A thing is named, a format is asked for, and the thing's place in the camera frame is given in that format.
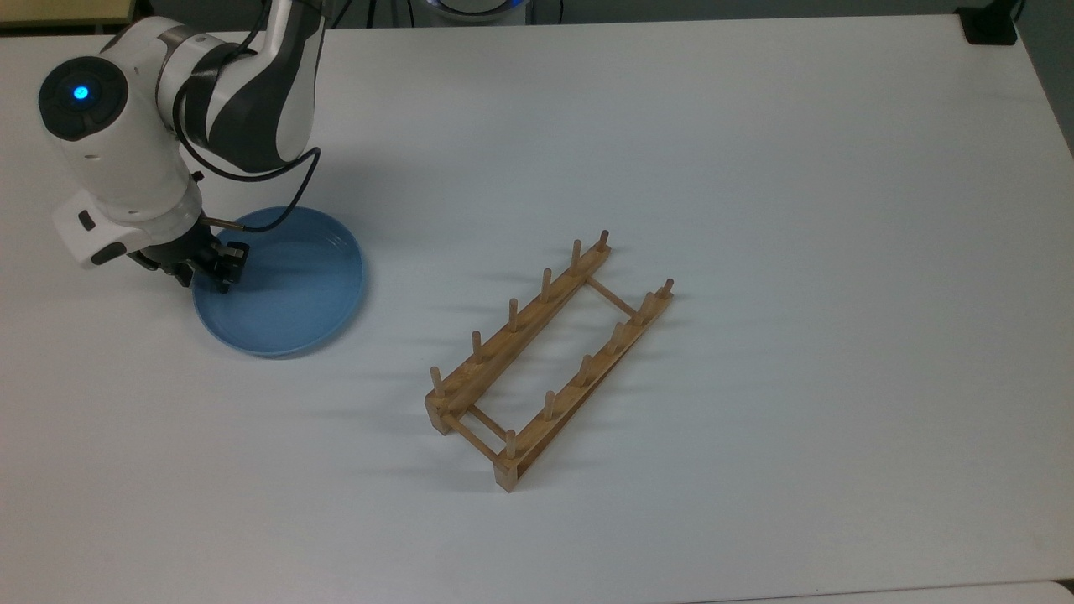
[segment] blue plate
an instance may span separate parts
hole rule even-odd
[[[266,207],[238,221],[267,225],[282,211]],[[250,246],[242,278],[228,293],[204,275],[194,277],[198,316],[228,346],[260,357],[293,355],[334,335],[358,310],[365,264],[354,235],[335,218],[295,207],[271,231],[218,236]]]

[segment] black object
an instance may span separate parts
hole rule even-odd
[[[1019,0],[993,0],[984,9],[962,6],[955,14],[962,20],[962,33],[970,44],[1013,46],[1018,41],[1011,11]]]
[[[38,110],[57,138],[78,141],[104,130],[127,106],[127,78],[101,57],[60,63],[41,84]]]
[[[95,228],[97,228],[97,222],[93,221],[93,218],[89,215],[89,212],[85,210],[78,213],[78,221],[82,222],[82,228],[86,229],[87,231],[92,231]]]
[[[350,3],[353,0],[347,0],[343,4],[343,9],[339,9],[339,13],[336,14],[335,20],[332,21],[331,29],[339,27],[339,21],[343,20],[343,16],[347,14],[347,9],[350,8]],[[377,0],[369,0],[369,9],[365,13],[365,29],[373,28],[373,17],[377,14]]]
[[[108,245],[105,245],[100,250],[98,250],[97,254],[90,256],[89,261],[92,262],[95,265],[100,267],[101,264],[107,262],[108,260],[115,260],[116,258],[119,258],[124,254],[127,254],[127,246],[117,241],[115,243],[110,243]]]
[[[128,256],[150,271],[160,269],[174,276],[183,287],[190,287],[194,271],[204,273],[224,293],[242,277],[249,251],[250,246],[245,243],[221,244],[208,226],[198,222],[175,241],[150,245]]]

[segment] wooden dowel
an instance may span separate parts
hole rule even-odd
[[[674,285],[674,279],[668,279],[664,282],[664,287],[656,290],[656,297],[661,300],[667,300],[671,296],[671,286]]]
[[[623,311],[624,313],[626,313],[627,315],[629,315],[632,317],[637,314],[637,311],[635,311],[634,308],[632,308],[630,305],[627,304],[626,302],[623,302],[622,298],[620,298],[619,296],[615,296],[614,293],[612,293],[610,289],[608,289],[607,287],[605,287],[603,283],[600,283],[597,279],[593,278],[592,275],[585,277],[585,283],[587,283],[590,285],[590,287],[592,287],[593,289],[597,290],[597,293],[599,293],[600,296],[604,296],[605,298],[607,298],[609,302],[611,302],[612,304],[619,306],[620,311]]]
[[[500,428],[498,423],[493,421],[491,417],[485,415],[483,411],[477,408],[477,405],[470,405],[466,412],[476,417],[481,423],[484,423],[484,427],[492,430],[492,433],[495,434],[500,441],[507,437],[507,432]]]
[[[429,370],[429,374],[433,376],[433,391],[436,396],[444,398],[444,379],[440,377],[440,368],[432,366]]]
[[[474,344],[474,360],[477,362],[483,362],[484,359],[481,357],[481,332],[475,331],[470,334],[470,342]]]
[[[554,406],[555,406],[555,392],[549,390],[548,392],[545,392],[545,408],[542,409],[541,414],[541,417],[545,418],[545,421],[552,421],[552,417],[555,411],[553,408]]]
[[[575,386],[589,386],[590,384],[590,365],[593,363],[593,357],[585,355],[582,357],[582,366],[578,370],[578,375],[575,376]]]
[[[474,445],[477,450],[481,451],[481,455],[489,458],[490,461],[493,463],[497,463],[499,461],[499,456],[496,455],[496,451],[489,448],[489,445],[481,442],[481,438],[478,438],[477,434],[471,432],[469,428],[463,426],[463,422],[455,419],[454,416],[444,416],[444,422],[450,426],[455,432],[462,434],[464,438],[469,441],[469,443]]]
[[[514,459],[514,455],[518,452],[518,438],[514,434],[514,430],[508,430],[507,435],[504,438],[504,455],[507,459]]]
[[[552,269],[545,269],[545,275],[540,281],[540,301],[548,302],[549,289],[552,286]]]
[[[626,326],[618,322],[615,323],[615,329],[611,332],[611,354],[615,355],[623,348],[623,334],[626,332]]]
[[[653,305],[656,303],[656,294],[652,291],[645,294],[641,301],[641,308],[638,310],[638,325],[645,325],[653,318]]]
[[[582,257],[582,240],[575,240],[575,247],[570,250],[570,274],[578,274],[578,260]]]
[[[514,333],[519,330],[519,299],[511,298],[507,303],[507,331]]]

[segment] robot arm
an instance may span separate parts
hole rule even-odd
[[[184,286],[193,272],[221,289],[238,281],[247,250],[199,221],[173,109],[191,141],[246,172],[289,164],[311,130],[328,4],[274,0],[257,53],[149,17],[48,74],[42,121],[84,187],[53,218],[83,267],[128,255]]]

